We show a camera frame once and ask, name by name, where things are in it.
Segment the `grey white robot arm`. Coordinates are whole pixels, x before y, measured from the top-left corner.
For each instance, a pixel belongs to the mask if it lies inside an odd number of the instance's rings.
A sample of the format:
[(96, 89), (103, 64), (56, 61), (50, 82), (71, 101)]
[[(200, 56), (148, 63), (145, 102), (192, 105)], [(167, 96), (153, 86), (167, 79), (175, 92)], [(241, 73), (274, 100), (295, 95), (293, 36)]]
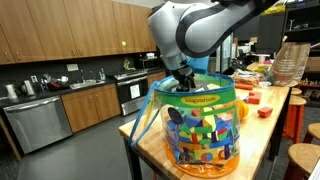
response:
[(167, 1), (152, 9), (148, 25), (178, 92), (195, 87), (188, 57), (211, 55), (233, 31), (277, 0), (211, 0), (211, 4)]

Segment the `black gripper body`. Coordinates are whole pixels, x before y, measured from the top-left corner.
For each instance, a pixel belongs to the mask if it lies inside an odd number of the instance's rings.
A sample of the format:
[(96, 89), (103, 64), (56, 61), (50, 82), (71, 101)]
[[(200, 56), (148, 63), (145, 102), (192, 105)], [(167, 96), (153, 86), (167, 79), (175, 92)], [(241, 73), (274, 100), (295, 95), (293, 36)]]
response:
[(194, 73), (189, 65), (183, 66), (180, 69), (171, 71), (173, 77), (180, 83), (183, 84), (186, 80), (193, 80)]

